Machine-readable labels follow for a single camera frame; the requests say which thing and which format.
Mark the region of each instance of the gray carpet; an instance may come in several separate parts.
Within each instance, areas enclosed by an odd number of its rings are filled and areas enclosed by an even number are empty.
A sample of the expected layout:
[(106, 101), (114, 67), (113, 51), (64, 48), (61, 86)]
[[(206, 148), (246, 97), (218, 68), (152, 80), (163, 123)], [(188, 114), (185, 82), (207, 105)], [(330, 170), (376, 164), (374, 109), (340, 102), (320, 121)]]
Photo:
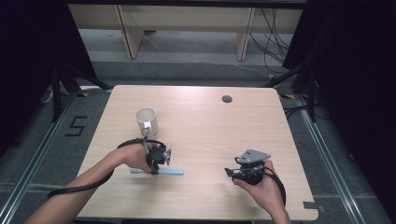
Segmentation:
[[(203, 63), (93, 63), (97, 76), (110, 85), (117, 84), (146, 84), (146, 85), (199, 85), (199, 86), (238, 86), (260, 87), (269, 82), (269, 77), (256, 71), (251, 71), (232, 65), (214, 65)], [(275, 77), (286, 69), (281, 67), (247, 66), (248, 69), (260, 70), (264, 74)], [(81, 85), (91, 85), (79, 79)], [(290, 93), (291, 80), (279, 84), (276, 89), (280, 94)], [(77, 97), (68, 110), (59, 132), (52, 144), (46, 159), (41, 164), (34, 180), (34, 184), (61, 186), (73, 179), (82, 163), (98, 121), (103, 113), (109, 93), (89, 93), (87, 97)], [(295, 100), (281, 99), (282, 105), (297, 106)], [(52, 119), (52, 104), (39, 107), (31, 122), (26, 125), (20, 136), (21, 144), (10, 148), (0, 159), (0, 202), (4, 202), (10, 193), (9, 186), (19, 180), (30, 158), (40, 144), (41, 139)], [(328, 144), (336, 163), (342, 172), (347, 185), (357, 199), (367, 223), (390, 223), (380, 203), (362, 176), (357, 164), (349, 159), (347, 148), (338, 134), (332, 121), (327, 119), (323, 107), (316, 108), (317, 125)], [(75, 117), (75, 124), (84, 126), (80, 136), (77, 129), (70, 128)], [(300, 112), (296, 112), (288, 119), (294, 141), (298, 148), (303, 167), (315, 201), (319, 208), (319, 218), (310, 223), (350, 223), (350, 219), (342, 204), (329, 173), (318, 153), (315, 142), (306, 128)], [(22, 223), (37, 207), (45, 201), (47, 190), (43, 186), (29, 188), (17, 210), (12, 223)], [(121, 223), (118, 219), (103, 219)]]

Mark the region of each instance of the table surface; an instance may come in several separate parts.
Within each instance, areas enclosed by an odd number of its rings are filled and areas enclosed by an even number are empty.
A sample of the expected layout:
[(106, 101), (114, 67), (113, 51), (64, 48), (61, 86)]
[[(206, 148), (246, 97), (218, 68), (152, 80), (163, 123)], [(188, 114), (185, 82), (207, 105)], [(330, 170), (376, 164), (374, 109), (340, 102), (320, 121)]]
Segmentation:
[[(222, 97), (233, 98), (230, 103)], [(101, 186), (80, 217), (160, 219), (270, 219), (224, 171), (239, 168), (234, 157), (252, 148), (270, 153), (287, 192), (292, 220), (314, 220), (317, 209), (274, 89), (185, 86), (116, 86), (79, 173), (120, 143), (141, 137), (134, 113), (157, 110), (157, 140), (172, 148), (169, 166), (184, 175), (130, 174), (122, 165)]]

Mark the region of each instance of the aluminum rail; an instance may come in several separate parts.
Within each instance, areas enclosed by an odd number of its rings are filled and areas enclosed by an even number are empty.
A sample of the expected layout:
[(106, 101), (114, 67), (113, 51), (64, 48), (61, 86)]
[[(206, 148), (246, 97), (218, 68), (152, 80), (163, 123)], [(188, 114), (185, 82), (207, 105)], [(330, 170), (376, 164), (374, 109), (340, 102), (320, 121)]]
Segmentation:
[[(296, 95), (297, 105), (305, 105), (304, 98), (301, 95)], [(341, 175), (340, 170), (337, 167), (337, 164), (332, 157), (332, 153), (327, 148), (323, 137), (320, 134), (318, 126), (315, 122), (312, 122), (311, 118), (309, 118), (308, 113), (305, 110), (302, 110), (302, 115), (304, 121), (308, 127), (309, 132), (312, 135), (312, 138), (317, 145), (318, 152), (323, 159), (323, 162), (329, 172), (329, 175), (334, 183), (334, 186), (340, 196), (342, 203), (346, 209), (347, 214), (352, 223), (366, 223), (364, 217), (361, 214), (361, 210), (359, 208), (358, 203), (356, 202), (355, 198), (353, 197), (351, 191), (349, 190), (346, 181), (344, 180), (343, 176)]]
[(64, 101), (64, 110), (62, 111), (60, 116), (49, 126), (46, 135), (44, 136), (37, 150), (35, 151), (35, 155), (30, 160), (20, 180), (15, 185), (15, 188), (11, 191), (11, 194), (9, 195), (6, 203), (3, 205), (0, 213), (1, 223), (8, 224), (13, 218), (15, 212), (18, 209), (18, 206), (23, 199), (23, 196), (26, 193), (26, 190), (29, 188), (29, 184), (32, 182), (38, 168), (40, 167), (41, 162), (44, 160), (50, 148), (50, 144), (52, 143), (56, 133), (58, 132), (59, 127), (63, 123), (64, 115), (66, 114), (74, 99), (76, 99), (76, 96), (76, 92), (69, 92), (69, 94), (66, 96), (66, 99)]

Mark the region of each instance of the white cup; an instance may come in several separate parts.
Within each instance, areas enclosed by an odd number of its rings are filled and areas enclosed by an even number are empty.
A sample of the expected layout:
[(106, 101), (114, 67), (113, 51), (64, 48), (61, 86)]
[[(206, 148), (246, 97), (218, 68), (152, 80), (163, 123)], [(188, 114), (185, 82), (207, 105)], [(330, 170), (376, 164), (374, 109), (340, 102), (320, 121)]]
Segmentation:
[(139, 109), (135, 118), (143, 137), (147, 136), (148, 139), (154, 139), (158, 133), (157, 113), (153, 108), (145, 107)]

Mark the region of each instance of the hand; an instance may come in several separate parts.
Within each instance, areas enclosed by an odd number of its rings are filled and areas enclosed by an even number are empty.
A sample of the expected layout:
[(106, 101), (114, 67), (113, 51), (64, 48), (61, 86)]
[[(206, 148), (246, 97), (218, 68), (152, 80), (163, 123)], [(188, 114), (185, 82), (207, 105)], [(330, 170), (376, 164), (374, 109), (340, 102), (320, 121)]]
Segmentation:
[[(276, 175), (273, 163), (270, 160), (264, 160), (263, 162), (264, 166), (274, 171)], [(233, 182), (247, 191), (254, 201), (271, 215), (275, 223), (290, 223), (289, 214), (283, 204), (279, 187), (271, 177), (264, 175), (262, 181), (255, 186), (240, 179), (235, 179)]]
[[(156, 147), (156, 144), (148, 143), (148, 147)], [(146, 174), (151, 172), (151, 168), (149, 168), (148, 164), (146, 163), (147, 153), (142, 144), (131, 144), (125, 147), (120, 147), (116, 149), (116, 151), (117, 153), (121, 154), (122, 163), (128, 165), (129, 167), (141, 169)]]

